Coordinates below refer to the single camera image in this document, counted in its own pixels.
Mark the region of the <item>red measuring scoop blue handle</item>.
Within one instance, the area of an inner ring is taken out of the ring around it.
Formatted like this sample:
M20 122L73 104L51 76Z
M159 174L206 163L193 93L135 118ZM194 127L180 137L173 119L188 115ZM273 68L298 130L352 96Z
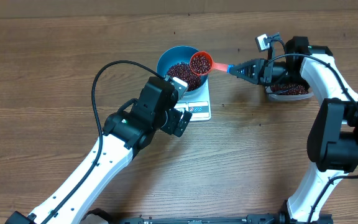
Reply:
M205 51L193 54L190 59L190 69L198 76L207 75L212 70L229 73L230 67L228 64L214 62L210 54Z

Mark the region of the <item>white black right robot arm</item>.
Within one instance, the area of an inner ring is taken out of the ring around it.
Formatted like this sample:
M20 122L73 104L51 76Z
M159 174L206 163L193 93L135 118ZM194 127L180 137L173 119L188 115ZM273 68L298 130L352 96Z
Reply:
M310 45L308 38L294 36L283 45L285 53L276 56L273 44L279 35L256 38L266 59L258 58L229 65L225 72L266 87L301 85L311 88L319 111L307 139L310 160L295 193L284 201L276 214L250 214L245 223L332 223L322 215L322 207L343 179L358 179L358 94L346 83L327 46Z

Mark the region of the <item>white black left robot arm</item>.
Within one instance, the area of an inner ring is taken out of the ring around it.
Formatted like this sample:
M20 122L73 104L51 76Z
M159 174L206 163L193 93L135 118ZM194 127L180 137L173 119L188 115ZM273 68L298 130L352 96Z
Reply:
M29 215L15 211L7 223L107 223L90 206L107 184L147 147L156 131L180 137L191 113L175 105L188 85L179 78L150 77L138 99L131 99L98 125L92 150L67 180Z

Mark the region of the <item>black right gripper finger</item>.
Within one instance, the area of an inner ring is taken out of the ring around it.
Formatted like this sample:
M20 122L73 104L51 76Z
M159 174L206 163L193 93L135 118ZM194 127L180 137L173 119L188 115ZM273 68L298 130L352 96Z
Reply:
M259 59L252 59L229 68L230 74L257 74L260 67Z
M229 73L252 84L258 84L258 76L253 70L230 70Z

